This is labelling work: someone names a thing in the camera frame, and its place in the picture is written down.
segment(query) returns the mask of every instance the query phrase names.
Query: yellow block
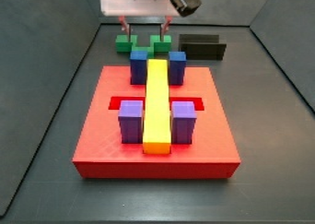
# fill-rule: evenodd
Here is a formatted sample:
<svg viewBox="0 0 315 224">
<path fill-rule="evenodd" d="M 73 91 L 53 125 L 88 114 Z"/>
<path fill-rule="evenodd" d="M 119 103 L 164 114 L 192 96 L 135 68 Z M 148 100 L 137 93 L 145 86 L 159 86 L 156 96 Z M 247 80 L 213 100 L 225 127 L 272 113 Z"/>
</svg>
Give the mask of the yellow block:
<svg viewBox="0 0 315 224">
<path fill-rule="evenodd" d="M 143 149 L 145 154 L 171 153 L 171 112 L 167 60 L 148 60 Z"/>
</svg>

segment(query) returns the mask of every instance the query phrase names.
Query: green block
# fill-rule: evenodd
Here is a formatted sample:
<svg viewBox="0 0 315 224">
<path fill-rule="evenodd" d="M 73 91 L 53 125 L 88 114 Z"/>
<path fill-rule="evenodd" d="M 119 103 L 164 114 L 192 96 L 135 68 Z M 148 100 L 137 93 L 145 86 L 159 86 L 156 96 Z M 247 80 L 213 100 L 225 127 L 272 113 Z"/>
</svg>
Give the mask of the green block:
<svg viewBox="0 0 315 224">
<path fill-rule="evenodd" d="M 127 35 L 117 35 L 117 37 L 116 37 L 116 51 L 119 53 L 131 52 L 132 47 L 136 46 L 136 42 L 137 42 L 137 36 L 136 35 L 131 36 L 131 41 L 128 41 L 128 36 Z"/>
<path fill-rule="evenodd" d="M 132 51 L 147 51 L 148 52 L 148 58 L 153 58 L 153 48 L 152 47 L 140 47 L 140 46 L 133 46 Z"/>
<path fill-rule="evenodd" d="M 164 40 L 160 40 L 159 35 L 149 36 L 149 44 L 153 47 L 156 53 L 169 52 L 172 49 L 172 38 L 171 36 L 164 36 Z"/>
</svg>

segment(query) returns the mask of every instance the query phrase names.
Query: building block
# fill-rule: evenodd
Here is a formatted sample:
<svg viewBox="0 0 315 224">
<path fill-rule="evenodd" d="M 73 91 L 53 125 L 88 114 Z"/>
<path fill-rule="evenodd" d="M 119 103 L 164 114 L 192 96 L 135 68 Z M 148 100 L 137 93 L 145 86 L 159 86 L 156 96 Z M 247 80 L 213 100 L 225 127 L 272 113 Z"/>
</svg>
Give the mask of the building block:
<svg viewBox="0 0 315 224">
<path fill-rule="evenodd" d="M 131 84 L 145 85 L 147 84 L 147 60 L 148 52 L 132 51 L 131 53 Z"/>
<path fill-rule="evenodd" d="M 148 59 L 153 59 L 153 48 L 152 47 L 139 47 L 136 45 L 133 45 L 132 47 L 132 51 L 137 52 L 137 51 L 144 51 L 148 53 Z"/>
<path fill-rule="evenodd" d="M 172 38 L 171 36 L 165 35 L 164 40 L 159 35 L 149 36 L 149 45 L 153 46 L 153 51 L 156 53 L 168 53 L 172 49 Z"/>
<path fill-rule="evenodd" d="M 120 104 L 119 126 L 123 144 L 141 144 L 143 142 L 143 101 L 124 100 Z"/>
<path fill-rule="evenodd" d="M 180 86 L 184 78 L 185 68 L 185 53 L 184 52 L 169 52 L 169 68 L 168 68 L 168 84 L 169 86 Z"/>
<path fill-rule="evenodd" d="M 132 51 L 132 47 L 136 46 L 137 36 L 131 36 L 131 41 L 128 41 L 127 35 L 117 35 L 116 37 L 116 51 L 117 53 L 129 53 Z"/>
<path fill-rule="evenodd" d="M 192 145 L 172 145 L 171 154 L 147 155 L 139 144 L 121 144 L 119 109 L 112 97 L 145 97 L 145 86 L 131 86 L 129 66 L 105 66 L 95 90 L 72 163 L 84 178 L 227 179 L 240 165 L 228 120 L 208 67 L 185 67 L 183 86 L 169 97 L 203 100 L 196 111 Z"/>
<path fill-rule="evenodd" d="M 167 60 L 148 60 L 143 149 L 145 154 L 169 154 L 171 127 Z"/>
<path fill-rule="evenodd" d="M 223 60 L 227 44 L 219 42 L 219 35 L 181 34 L 179 51 L 188 60 Z"/>
<path fill-rule="evenodd" d="M 191 101 L 172 102 L 172 144 L 192 144 L 196 118 L 195 104 Z"/>
</svg>

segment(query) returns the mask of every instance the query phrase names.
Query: purple block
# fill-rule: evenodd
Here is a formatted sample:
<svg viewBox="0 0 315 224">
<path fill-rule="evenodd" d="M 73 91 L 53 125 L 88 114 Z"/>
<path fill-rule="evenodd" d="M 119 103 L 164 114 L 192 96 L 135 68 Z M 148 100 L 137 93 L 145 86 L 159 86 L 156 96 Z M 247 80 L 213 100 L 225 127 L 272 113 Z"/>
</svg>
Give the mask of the purple block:
<svg viewBox="0 0 315 224">
<path fill-rule="evenodd" d="M 192 144 L 197 115 L 191 101 L 172 102 L 172 144 Z"/>
<path fill-rule="evenodd" d="M 123 100 L 117 113 L 121 143 L 141 144 L 143 140 L 143 101 Z"/>
</svg>

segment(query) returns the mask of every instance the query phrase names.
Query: red platform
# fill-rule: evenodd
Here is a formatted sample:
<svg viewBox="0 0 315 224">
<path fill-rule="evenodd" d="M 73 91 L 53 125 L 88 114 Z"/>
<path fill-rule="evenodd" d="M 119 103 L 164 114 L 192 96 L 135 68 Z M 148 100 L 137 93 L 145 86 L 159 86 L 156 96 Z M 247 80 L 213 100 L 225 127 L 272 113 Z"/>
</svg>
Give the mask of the red platform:
<svg viewBox="0 0 315 224">
<path fill-rule="evenodd" d="M 169 155 L 145 155 L 141 145 L 120 143 L 119 111 L 111 110 L 109 105 L 116 109 L 113 105 L 119 99 L 145 97 L 145 86 L 131 86 L 129 82 L 128 66 L 103 69 L 72 158 L 81 176 L 151 179 L 231 177 L 240 165 L 240 157 L 209 69 L 187 67 L 184 85 L 169 87 L 171 98 L 201 98 L 204 107 L 196 111 L 193 144 L 172 145 Z"/>
</svg>

